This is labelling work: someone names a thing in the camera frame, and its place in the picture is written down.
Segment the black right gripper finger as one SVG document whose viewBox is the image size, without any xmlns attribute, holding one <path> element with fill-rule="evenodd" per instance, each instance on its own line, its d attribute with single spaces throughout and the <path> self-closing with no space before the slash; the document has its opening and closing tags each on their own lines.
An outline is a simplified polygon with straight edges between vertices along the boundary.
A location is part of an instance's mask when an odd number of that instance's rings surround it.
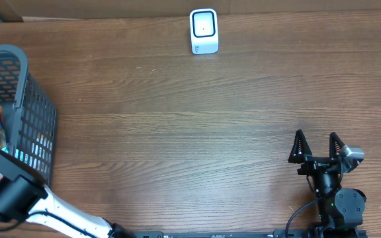
<svg viewBox="0 0 381 238">
<path fill-rule="evenodd" d="M 330 133 L 329 135 L 329 157 L 330 158 L 334 159 L 338 157 L 344 146 L 345 144 L 341 141 L 341 139 L 335 132 Z"/>
<path fill-rule="evenodd" d="M 306 141 L 305 135 L 302 130 L 297 130 L 288 162 L 305 163 L 309 157 L 312 157 L 312 152 Z"/>
</svg>

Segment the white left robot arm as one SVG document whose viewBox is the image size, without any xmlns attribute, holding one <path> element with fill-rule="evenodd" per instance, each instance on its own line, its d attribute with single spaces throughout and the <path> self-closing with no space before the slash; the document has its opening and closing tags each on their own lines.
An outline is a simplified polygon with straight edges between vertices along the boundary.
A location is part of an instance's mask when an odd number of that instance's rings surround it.
<svg viewBox="0 0 381 238">
<path fill-rule="evenodd" d="M 0 149 L 0 232 L 24 222 L 52 228 L 68 237 L 135 236 L 117 223 L 62 200 L 42 175 Z"/>
</svg>

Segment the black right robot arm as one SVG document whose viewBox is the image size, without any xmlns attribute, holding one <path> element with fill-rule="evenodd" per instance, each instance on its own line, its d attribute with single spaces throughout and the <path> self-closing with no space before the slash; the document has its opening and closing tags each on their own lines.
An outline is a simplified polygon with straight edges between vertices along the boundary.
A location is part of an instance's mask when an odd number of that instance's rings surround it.
<svg viewBox="0 0 381 238">
<path fill-rule="evenodd" d="M 284 229 L 285 237 L 366 237 L 358 226 L 363 223 L 366 195 L 359 189 L 343 188 L 346 173 L 355 170 L 364 160 L 364 151 L 343 143 L 332 132 L 329 135 L 329 155 L 313 155 L 302 130 L 297 130 L 288 162 L 299 164 L 297 173 L 304 176 L 314 200 L 298 208 L 289 218 Z M 292 231 L 294 218 L 305 209 L 316 205 L 318 222 L 301 231 Z"/>
</svg>

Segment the white barcode scanner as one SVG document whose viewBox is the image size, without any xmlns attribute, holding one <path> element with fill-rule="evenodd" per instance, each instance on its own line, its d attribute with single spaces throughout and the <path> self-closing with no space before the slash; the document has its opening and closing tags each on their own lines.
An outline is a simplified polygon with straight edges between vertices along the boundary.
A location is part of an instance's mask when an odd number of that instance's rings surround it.
<svg viewBox="0 0 381 238">
<path fill-rule="evenodd" d="M 214 9 L 195 9 L 189 15 L 191 50 L 195 55 L 219 50 L 218 17 Z"/>
</svg>

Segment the grey plastic mesh basket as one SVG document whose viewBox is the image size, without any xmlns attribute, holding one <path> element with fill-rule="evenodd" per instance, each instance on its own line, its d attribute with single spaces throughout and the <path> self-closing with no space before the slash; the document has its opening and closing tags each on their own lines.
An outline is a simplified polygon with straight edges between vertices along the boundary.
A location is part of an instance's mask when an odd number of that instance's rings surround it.
<svg viewBox="0 0 381 238">
<path fill-rule="evenodd" d="M 14 45 L 0 45 L 0 106 L 8 152 L 51 186 L 58 112 L 30 74 L 26 54 Z"/>
</svg>

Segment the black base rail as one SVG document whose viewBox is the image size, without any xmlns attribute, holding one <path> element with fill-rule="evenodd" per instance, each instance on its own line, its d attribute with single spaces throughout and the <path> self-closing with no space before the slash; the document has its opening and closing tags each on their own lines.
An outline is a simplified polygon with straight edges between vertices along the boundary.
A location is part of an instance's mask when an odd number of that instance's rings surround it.
<svg viewBox="0 0 381 238">
<path fill-rule="evenodd" d="M 272 232 L 224 232 L 224 233 L 163 233 L 161 231 L 138 231 L 134 232 L 137 238 L 285 238 L 284 229 L 276 229 Z M 289 238 L 308 238 L 308 237 L 361 237 L 367 238 L 366 231 L 350 231 L 349 233 L 324 232 L 322 236 L 315 236 L 313 233 L 303 229 L 288 231 Z"/>
</svg>

